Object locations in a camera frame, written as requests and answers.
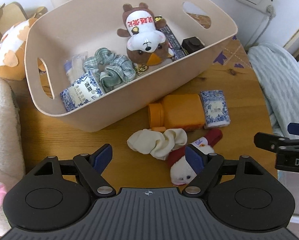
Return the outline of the red white plush toy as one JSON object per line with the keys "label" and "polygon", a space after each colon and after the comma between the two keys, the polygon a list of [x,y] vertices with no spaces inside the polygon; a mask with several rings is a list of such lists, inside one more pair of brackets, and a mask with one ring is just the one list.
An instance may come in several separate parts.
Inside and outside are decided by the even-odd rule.
{"label": "red white plush toy", "polygon": [[169,153],[167,164],[170,168],[171,183],[176,186],[189,184],[205,167],[204,160],[193,150],[197,148],[202,154],[214,153],[213,146],[223,137],[218,128],[210,129],[204,137],[189,145]]}

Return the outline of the green plaid scrunchie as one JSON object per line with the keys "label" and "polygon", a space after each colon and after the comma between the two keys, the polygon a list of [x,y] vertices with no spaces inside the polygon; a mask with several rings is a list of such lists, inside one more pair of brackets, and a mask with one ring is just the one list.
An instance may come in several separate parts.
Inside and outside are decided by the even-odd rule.
{"label": "green plaid scrunchie", "polygon": [[118,85],[133,81],[136,77],[132,61],[125,55],[112,53],[107,48],[98,49],[94,56],[86,59],[83,67],[86,72],[92,72],[106,93]]}

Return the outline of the clear packet white swabs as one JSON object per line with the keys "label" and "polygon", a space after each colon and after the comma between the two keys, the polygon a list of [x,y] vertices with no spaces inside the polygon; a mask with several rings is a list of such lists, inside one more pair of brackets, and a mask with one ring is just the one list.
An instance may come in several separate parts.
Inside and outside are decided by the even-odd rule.
{"label": "clear packet white swabs", "polygon": [[83,74],[85,74],[83,65],[87,56],[88,53],[86,51],[84,53],[76,54],[71,58],[71,60],[66,61],[64,64],[64,70],[70,83],[75,82]]}

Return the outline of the brown white cow plush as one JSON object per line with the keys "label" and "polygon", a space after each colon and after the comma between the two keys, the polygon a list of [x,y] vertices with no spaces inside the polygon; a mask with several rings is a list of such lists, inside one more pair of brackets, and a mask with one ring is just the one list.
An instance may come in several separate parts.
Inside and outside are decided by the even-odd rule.
{"label": "brown white cow plush", "polygon": [[160,29],[167,26],[166,20],[155,21],[149,6],[141,2],[137,7],[126,3],[122,6],[124,29],[118,29],[119,37],[127,38],[127,56],[138,66],[156,66],[174,57],[166,35]]}

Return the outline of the orange white plush toy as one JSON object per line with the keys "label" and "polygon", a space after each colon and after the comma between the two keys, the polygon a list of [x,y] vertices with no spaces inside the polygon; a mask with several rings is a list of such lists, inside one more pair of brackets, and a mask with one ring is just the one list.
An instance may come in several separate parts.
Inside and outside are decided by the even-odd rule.
{"label": "orange white plush toy", "polygon": [[25,79],[25,45],[31,26],[37,21],[30,18],[14,24],[0,41],[0,77],[8,80]]}

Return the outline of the small black box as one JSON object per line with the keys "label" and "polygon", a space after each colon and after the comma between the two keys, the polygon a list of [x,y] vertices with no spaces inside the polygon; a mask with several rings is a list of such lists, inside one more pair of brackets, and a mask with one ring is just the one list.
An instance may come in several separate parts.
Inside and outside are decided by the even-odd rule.
{"label": "small black box", "polygon": [[202,42],[195,36],[184,39],[181,46],[187,54],[192,54],[205,48],[205,45],[203,45]]}

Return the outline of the blue white tissue pack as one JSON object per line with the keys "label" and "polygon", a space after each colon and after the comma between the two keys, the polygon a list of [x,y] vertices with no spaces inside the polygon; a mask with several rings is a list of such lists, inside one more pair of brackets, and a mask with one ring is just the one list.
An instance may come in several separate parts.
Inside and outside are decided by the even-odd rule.
{"label": "blue white tissue pack", "polygon": [[230,124],[230,116],[222,90],[200,92],[205,115],[205,129],[225,127]]}
{"label": "blue white tissue pack", "polygon": [[103,95],[103,90],[91,71],[83,74],[60,93],[67,112],[93,102]]}

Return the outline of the orange plush block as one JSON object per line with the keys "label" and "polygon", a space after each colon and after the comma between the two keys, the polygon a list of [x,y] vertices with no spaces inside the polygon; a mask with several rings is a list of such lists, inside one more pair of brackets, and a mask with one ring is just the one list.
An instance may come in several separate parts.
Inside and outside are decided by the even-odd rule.
{"label": "orange plush block", "polygon": [[149,127],[182,128],[195,131],[205,125],[205,114],[198,94],[167,95],[148,105]]}

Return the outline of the white fluffy plush bag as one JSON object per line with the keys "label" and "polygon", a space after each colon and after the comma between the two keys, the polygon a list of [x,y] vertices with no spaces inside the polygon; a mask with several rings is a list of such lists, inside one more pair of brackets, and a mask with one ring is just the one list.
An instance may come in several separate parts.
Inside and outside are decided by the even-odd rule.
{"label": "white fluffy plush bag", "polygon": [[25,175],[19,108],[10,85],[0,78],[0,236],[10,230],[3,200]]}

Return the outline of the wooden phone stand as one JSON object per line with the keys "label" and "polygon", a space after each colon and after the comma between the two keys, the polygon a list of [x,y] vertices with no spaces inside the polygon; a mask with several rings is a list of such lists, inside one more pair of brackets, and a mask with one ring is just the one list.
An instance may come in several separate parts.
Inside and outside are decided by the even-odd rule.
{"label": "wooden phone stand", "polygon": [[28,20],[29,18],[40,18],[47,13],[46,7],[38,7],[34,13],[28,16],[23,7],[17,3],[2,4],[0,6],[0,41],[3,34],[9,30],[14,24]]}

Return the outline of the black long star box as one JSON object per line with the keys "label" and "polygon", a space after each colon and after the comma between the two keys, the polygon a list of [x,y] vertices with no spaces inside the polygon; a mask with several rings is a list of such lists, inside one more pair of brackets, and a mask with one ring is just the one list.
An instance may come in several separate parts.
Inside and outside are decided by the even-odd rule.
{"label": "black long star box", "polygon": [[154,25],[156,49],[151,56],[153,63],[160,64],[166,59],[175,61],[185,57],[185,51],[167,25],[166,20],[162,16],[155,16]]}

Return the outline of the beige plastic storage bin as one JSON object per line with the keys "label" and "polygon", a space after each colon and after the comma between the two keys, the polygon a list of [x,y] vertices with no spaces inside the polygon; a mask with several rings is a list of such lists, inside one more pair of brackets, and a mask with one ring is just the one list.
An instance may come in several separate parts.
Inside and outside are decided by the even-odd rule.
{"label": "beige plastic storage bin", "polygon": [[32,101],[96,132],[198,76],[237,31],[210,0],[72,0],[30,28]]}

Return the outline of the light striped cloth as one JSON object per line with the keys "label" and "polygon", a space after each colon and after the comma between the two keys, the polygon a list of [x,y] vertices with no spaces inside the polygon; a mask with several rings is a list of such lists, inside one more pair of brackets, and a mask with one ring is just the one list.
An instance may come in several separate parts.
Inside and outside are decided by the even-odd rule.
{"label": "light striped cloth", "polygon": [[288,133],[289,123],[299,123],[299,64],[284,48],[264,42],[251,47],[248,58],[261,86],[275,135],[299,139]]}

